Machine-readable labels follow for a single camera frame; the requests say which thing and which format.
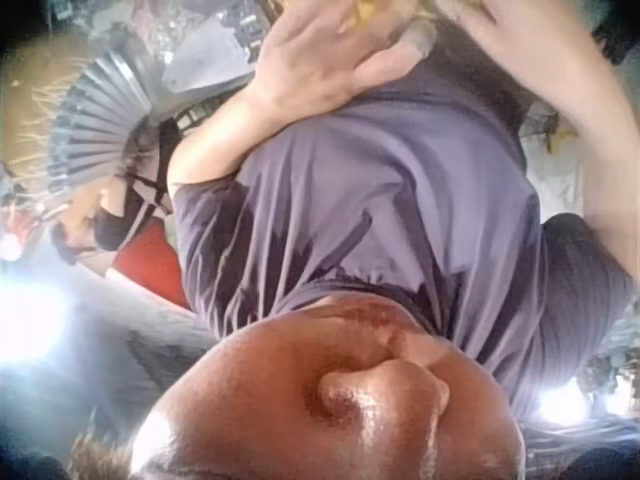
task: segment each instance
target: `black hair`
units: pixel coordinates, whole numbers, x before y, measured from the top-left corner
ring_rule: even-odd
[[[95,250],[93,247],[70,247],[67,245],[67,232],[60,222],[51,227],[51,242],[56,247],[60,258],[68,265],[75,265],[80,255]]]

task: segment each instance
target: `hand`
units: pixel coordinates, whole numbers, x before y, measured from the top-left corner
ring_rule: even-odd
[[[574,121],[596,113],[594,96],[615,90],[609,65],[567,1],[437,3],[518,82]]]
[[[428,53],[419,48],[415,31],[413,42],[392,44],[415,15],[417,2],[381,3],[366,25],[345,28],[356,0],[297,0],[267,36],[245,95],[292,123],[405,76]]]

